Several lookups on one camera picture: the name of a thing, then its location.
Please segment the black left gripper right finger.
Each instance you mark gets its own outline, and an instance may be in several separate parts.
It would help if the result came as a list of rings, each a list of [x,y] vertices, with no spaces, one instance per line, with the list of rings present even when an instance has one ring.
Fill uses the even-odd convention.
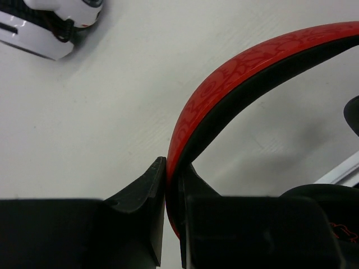
[[[319,205],[305,197],[221,196],[193,166],[178,178],[183,268],[341,268]]]

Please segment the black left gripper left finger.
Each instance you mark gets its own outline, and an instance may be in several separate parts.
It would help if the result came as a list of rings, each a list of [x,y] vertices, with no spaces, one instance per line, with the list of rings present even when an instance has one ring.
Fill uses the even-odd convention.
[[[1,200],[1,267],[159,267],[165,168],[156,158],[106,200]]]

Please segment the red black headphones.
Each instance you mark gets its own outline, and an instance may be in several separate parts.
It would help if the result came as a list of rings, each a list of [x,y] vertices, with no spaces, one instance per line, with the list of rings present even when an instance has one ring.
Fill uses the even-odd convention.
[[[174,128],[167,157],[166,203],[175,233],[178,175],[222,129],[255,100],[358,45],[358,22],[320,25],[287,33],[236,55],[216,69],[192,94]]]

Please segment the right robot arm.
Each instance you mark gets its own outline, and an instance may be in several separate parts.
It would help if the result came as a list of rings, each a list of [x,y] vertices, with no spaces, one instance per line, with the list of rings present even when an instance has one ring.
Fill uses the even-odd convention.
[[[359,136],[359,96],[351,99],[344,107],[344,118],[353,132]]]

